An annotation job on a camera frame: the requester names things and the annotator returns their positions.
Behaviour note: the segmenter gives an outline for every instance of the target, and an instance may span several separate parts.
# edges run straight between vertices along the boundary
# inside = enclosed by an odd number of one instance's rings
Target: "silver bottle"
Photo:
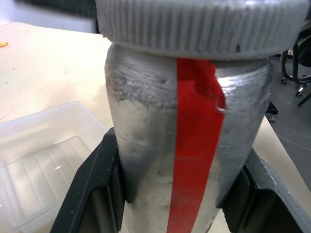
[[[266,57],[291,46],[309,2],[97,0],[97,8],[101,33],[114,42],[105,65],[106,87],[130,233],[167,232],[177,57],[208,59],[216,67],[225,119],[191,231],[206,233],[248,157],[269,103],[272,71]]]

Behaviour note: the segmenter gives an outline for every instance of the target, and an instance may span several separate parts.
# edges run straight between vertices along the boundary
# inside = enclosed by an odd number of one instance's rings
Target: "knurled lid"
[[[291,47],[309,0],[96,0],[114,43],[173,57],[262,58]]]

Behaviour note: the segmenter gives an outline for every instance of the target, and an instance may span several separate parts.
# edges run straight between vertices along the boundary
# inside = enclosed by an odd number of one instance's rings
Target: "red stripe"
[[[191,233],[213,161],[225,97],[208,61],[177,59],[177,136],[167,233]]]

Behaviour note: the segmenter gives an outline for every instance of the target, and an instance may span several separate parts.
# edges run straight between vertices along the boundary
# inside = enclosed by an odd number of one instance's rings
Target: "clear plastic tray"
[[[106,130],[78,102],[0,124],[0,232],[48,232]]]

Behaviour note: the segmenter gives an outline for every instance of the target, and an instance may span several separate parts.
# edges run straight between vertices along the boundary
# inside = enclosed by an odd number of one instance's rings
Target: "table surface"
[[[111,42],[106,38],[12,22],[0,26],[0,41],[9,43],[0,48],[0,123],[79,101],[112,127],[104,74]],[[266,118],[253,147],[310,206],[311,194]],[[229,233],[222,212],[210,233]]]

